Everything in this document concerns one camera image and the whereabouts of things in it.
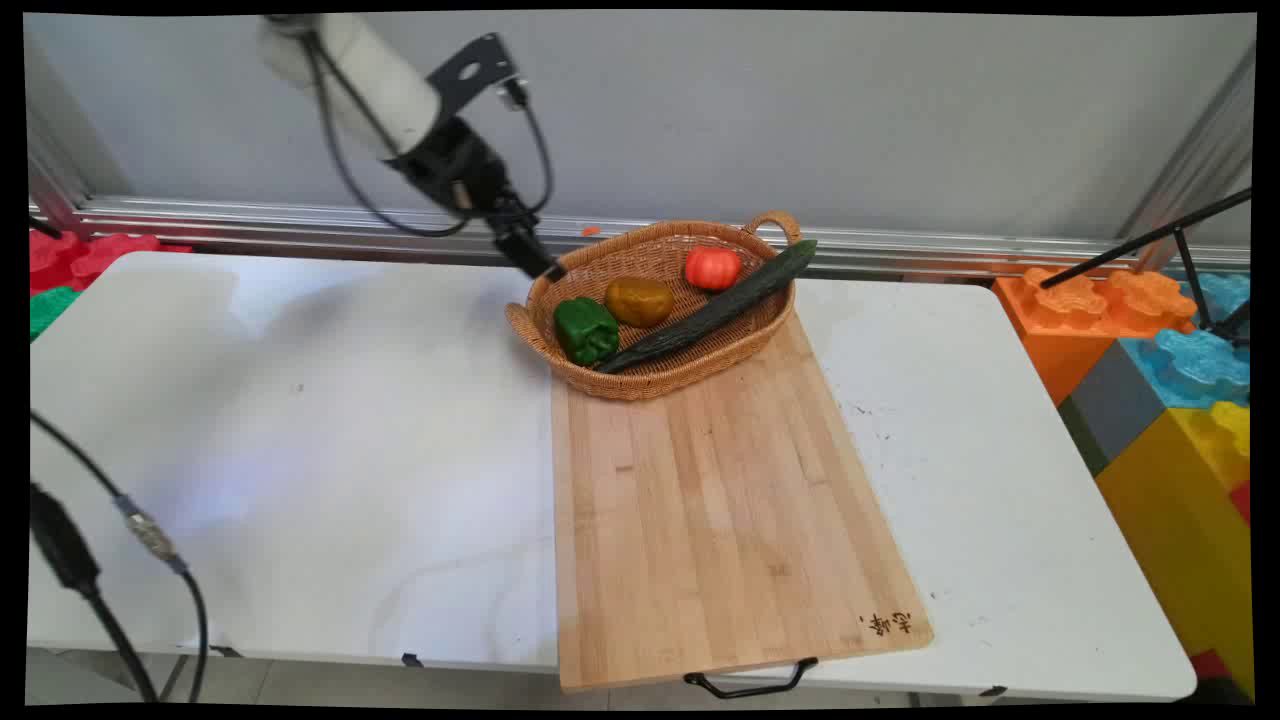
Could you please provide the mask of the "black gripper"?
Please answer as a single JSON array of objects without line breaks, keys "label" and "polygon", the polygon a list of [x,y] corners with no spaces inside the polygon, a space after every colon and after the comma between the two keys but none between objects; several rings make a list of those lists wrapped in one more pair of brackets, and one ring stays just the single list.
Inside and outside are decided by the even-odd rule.
[{"label": "black gripper", "polygon": [[494,242],[529,278],[564,275],[538,238],[536,220],[529,219],[529,206],[516,193],[506,163],[463,118],[444,120],[387,165],[458,222],[512,222],[492,227]]}]

